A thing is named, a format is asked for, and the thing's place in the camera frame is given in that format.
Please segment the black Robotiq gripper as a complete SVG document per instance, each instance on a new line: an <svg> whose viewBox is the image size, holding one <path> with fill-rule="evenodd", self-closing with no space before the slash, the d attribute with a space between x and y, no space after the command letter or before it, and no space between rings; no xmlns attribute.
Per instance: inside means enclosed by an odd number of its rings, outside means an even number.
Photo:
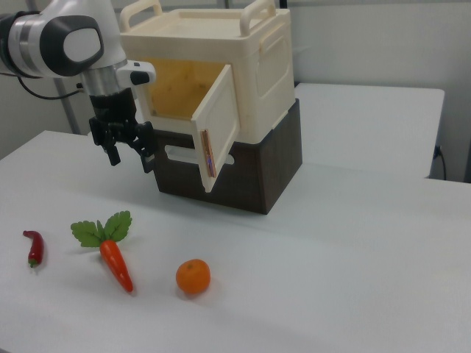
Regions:
<svg viewBox="0 0 471 353"><path fill-rule="evenodd" d="M109 96L90 96L95 116L89 120L93 142L101 146L110 164L116 166L121 158L116 148L116 139L109 123L124 124L125 143L134 149L141 158L146 174L154 169L155 142L154 129L149 121L138 124L137 112L131 88L126 88Z"/></svg>

